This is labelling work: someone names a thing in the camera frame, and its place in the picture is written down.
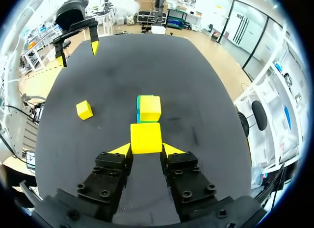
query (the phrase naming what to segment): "black chair backrest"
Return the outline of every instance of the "black chair backrest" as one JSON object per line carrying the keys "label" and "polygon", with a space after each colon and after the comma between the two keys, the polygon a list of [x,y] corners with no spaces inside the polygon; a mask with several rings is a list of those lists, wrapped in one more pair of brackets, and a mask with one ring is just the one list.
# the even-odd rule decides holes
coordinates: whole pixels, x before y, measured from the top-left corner
{"label": "black chair backrest", "polygon": [[264,107],[259,101],[253,101],[252,111],[256,119],[257,126],[259,130],[264,131],[267,127],[267,116]]}

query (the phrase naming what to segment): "white shelf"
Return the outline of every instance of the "white shelf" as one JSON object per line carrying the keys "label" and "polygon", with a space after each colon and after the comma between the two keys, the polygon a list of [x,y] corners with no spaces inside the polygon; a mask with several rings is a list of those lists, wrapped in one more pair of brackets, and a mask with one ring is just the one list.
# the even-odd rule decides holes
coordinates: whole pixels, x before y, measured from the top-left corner
{"label": "white shelf", "polygon": [[273,145],[274,145],[274,151],[275,151],[275,165],[278,166],[279,165],[279,149],[278,149],[279,141],[278,141],[278,137],[276,135],[275,127],[273,125],[272,114],[271,114],[271,111],[268,107],[268,104],[266,103],[266,101],[265,101],[261,91],[259,90],[258,86],[254,86],[254,90],[257,93],[257,95],[259,96],[260,102],[261,102],[261,104],[264,108],[264,111],[266,113],[266,116],[267,116],[268,125],[269,125],[269,128],[271,130],[271,136],[273,138]]}
{"label": "white shelf", "polygon": [[278,77],[279,81],[281,82],[283,89],[285,90],[284,93],[286,93],[288,97],[289,104],[291,106],[291,108],[289,108],[289,114],[291,117],[294,117],[296,120],[297,136],[298,136],[299,143],[301,143],[302,142],[302,130],[301,130],[301,123],[300,123],[300,118],[299,118],[299,111],[297,109],[297,103],[295,99],[293,98],[292,93],[290,92],[286,84],[285,78],[279,73],[279,71],[277,71],[276,67],[273,64],[271,64],[271,66],[274,69],[275,75]]}
{"label": "white shelf", "polygon": [[190,13],[187,13],[188,16],[191,16],[191,17],[195,17],[195,18],[198,18],[198,19],[201,19],[202,17],[201,16],[196,16],[196,15],[192,15]]}
{"label": "white shelf", "polygon": [[247,100],[239,101],[236,105],[238,110],[246,116],[250,126],[248,142],[250,145],[252,167],[268,165],[274,160],[275,156],[273,137],[269,124],[264,131],[260,131],[256,124],[251,107],[252,102],[256,100],[259,100],[259,97],[256,93],[251,93]]}
{"label": "white shelf", "polygon": [[[250,109],[251,106],[245,104],[246,102],[252,103],[254,100],[259,100],[267,115],[267,128],[264,131],[260,131],[260,134],[252,134],[250,128],[250,134],[248,136],[248,142],[250,145],[252,166],[261,165],[264,168],[264,173],[269,173],[280,169],[281,158],[284,158],[290,150],[295,147],[299,148],[299,144],[302,143],[301,125],[298,117],[297,105],[289,88],[285,82],[284,77],[277,71],[274,71],[270,77],[266,74],[257,82],[252,85],[246,91],[246,96],[241,100],[236,101],[235,105],[238,110],[245,116],[253,114]],[[289,111],[291,129],[289,128],[284,107],[287,107]],[[261,139],[271,144],[271,148],[267,148],[261,142]],[[258,162],[258,154],[260,150],[265,151],[272,149],[275,154],[275,159],[269,158],[265,164]],[[291,159],[287,160],[285,166],[288,166],[299,159],[299,152],[296,151],[296,155],[291,155]]]}

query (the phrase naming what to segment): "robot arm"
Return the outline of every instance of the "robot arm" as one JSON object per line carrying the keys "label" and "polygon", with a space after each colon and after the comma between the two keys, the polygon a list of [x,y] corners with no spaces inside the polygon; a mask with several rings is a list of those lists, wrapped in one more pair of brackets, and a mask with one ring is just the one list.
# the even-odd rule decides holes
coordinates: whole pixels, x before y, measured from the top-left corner
{"label": "robot arm", "polygon": [[[14,106],[18,109],[22,109],[26,114],[30,111],[29,108],[23,107],[23,102],[19,92],[19,63],[25,44],[25,41],[20,34],[43,1],[44,0],[31,0],[26,7],[21,8],[21,13],[17,18],[15,18],[15,23],[8,32],[1,48],[1,56],[2,58],[5,58],[6,63],[4,66],[4,92],[2,95],[4,107],[0,110],[0,134],[3,136],[6,143],[11,147],[13,152],[8,149],[3,140],[0,141],[0,164],[12,155],[22,158],[21,143],[23,141],[23,129],[21,129],[21,127],[25,126],[27,116],[21,112],[16,112],[16,109],[8,106]],[[52,11],[48,19],[52,20],[52,15],[56,14],[57,10],[60,10],[73,1],[74,0],[57,0],[56,3],[59,3],[60,6],[56,7],[56,10]],[[81,2],[83,10],[88,5],[88,0],[75,1]],[[12,118],[11,114],[15,112],[16,117]]]}
{"label": "robot arm", "polygon": [[[266,214],[261,205],[248,196],[218,201],[215,186],[201,172],[192,152],[164,143],[160,162],[180,222],[189,223],[186,227],[254,227]],[[60,227],[64,221],[71,227],[111,227],[131,173],[131,144],[100,153],[95,163],[92,173],[78,185],[77,197],[58,189],[54,197],[41,200],[22,182],[24,193],[35,206],[33,219],[51,227]]]}

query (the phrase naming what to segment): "black tabletop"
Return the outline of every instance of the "black tabletop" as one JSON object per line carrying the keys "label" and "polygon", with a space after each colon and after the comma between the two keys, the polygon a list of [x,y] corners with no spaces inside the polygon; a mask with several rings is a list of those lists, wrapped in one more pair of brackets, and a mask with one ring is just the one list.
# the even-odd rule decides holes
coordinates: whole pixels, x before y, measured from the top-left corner
{"label": "black tabletop", "polygon": [[[249,150],[234,105],[219,77],[187,39],[126,34],[78,46],[58,75],[39,125],[36,179],[41,197],[57,188],[76,194],[102,151],[130,142],[136,96],[161,98],[163,142],[192,151],[217,198],[250,194]],[[94,116],[82,121],[76,104],[88,100]],[[159,154],[134,156],[131,175],[113,222],[179,222]]]}

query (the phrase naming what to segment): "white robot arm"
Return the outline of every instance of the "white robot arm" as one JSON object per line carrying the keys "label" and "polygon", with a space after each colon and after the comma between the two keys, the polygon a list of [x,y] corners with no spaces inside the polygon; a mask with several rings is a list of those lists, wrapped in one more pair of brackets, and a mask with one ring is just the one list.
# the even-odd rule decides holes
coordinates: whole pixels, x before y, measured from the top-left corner
{"label": "white robot arm", "polygon": [[[23,114],[21,111],[29,114],[30,108],[28,106],[24,107],[19,92],[19,63],[25,44],[20,34],[43,1],[44,0],[30,0],[28,5],[20,10],[21,13],[15,19],[1,48],[1,60],[5,65],[3,67],[4,92],[1,96],[4,100],[4,105],[0,107],[0,164],[12,155],[21,159],[23,152],[22,147],[27,145],[24,141],[29,141],[29,137],[26,135],[29,134],[27,126],[29,126],[30,123],[27,115]],[[60,7],[69,1],[71,0],[58,0],[57,3]],[[88,0],[79,1],[84,4],[84,7],[88,4]],[[53,10],[46,20],[52,20],[52,17],[59,7],[56,7],[56,10]],[[30,133],[30,135],[36,136],[36,131],[37,129]],[[35,145],[36,138],[32,138],[31,142],[34,142],[33,145]]]}

